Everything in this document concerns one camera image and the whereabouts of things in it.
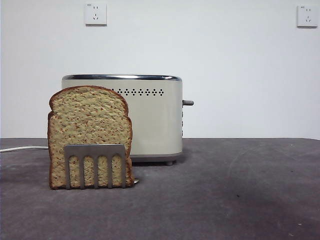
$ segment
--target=white cable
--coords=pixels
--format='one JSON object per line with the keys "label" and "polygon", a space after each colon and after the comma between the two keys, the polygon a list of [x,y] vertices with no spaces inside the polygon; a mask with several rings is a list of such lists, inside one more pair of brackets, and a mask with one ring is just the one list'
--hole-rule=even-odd
{"label": "white cable", "polygon": [[0,149],[0,153],[10,152],[15,150],[23,150],[23,149],[48,149],[48,147],[47,146],[19,146],[19,147]]}

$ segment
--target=toaster chrome top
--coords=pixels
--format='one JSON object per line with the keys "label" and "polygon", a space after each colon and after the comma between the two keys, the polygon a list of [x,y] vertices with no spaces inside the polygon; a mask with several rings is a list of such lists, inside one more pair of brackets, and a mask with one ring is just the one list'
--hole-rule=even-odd
{"label": "toaster chrome top", "polygon": [[62,80],[167,80],[182,82],[178,76],[169,75],[107,75],[107,74],[75,74],[66,75]]}

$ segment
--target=wall outlet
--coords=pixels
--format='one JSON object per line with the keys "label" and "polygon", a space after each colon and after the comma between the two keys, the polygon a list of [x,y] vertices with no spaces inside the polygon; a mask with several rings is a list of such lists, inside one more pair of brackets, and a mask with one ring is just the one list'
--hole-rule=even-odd
{"label": "wall outlet", "polygon": [[297,6],[297,26],[317,27],[319,18],[319,8],[314,5]]}
{"label": "wall outlet", "polygon": [[86,25],[107,25],[107,4],[91,2],[84,5],[84,23]]}

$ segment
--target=gray table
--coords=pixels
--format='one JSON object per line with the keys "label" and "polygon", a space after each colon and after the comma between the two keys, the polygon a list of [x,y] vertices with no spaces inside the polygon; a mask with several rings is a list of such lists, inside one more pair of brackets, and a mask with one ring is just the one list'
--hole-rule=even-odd
{"label": "gray table", "polygon": [[[46,145],[2,139],[1,148]],[[47,150],[1,154],[2,240],[319,240],[320,141],[184,139],[127,189],[51,190]]]}

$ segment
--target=white toaster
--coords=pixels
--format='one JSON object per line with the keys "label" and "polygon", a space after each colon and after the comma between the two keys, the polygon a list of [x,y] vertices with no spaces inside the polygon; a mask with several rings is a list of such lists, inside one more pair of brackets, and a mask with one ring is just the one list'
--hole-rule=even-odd
{"label": "white toaster", "polygon": [[132,121],[133,162],[172,162],[182,153],[182,80],[167,75],[77,74],[62,78],[62,89],[94,85],[122,95]]}

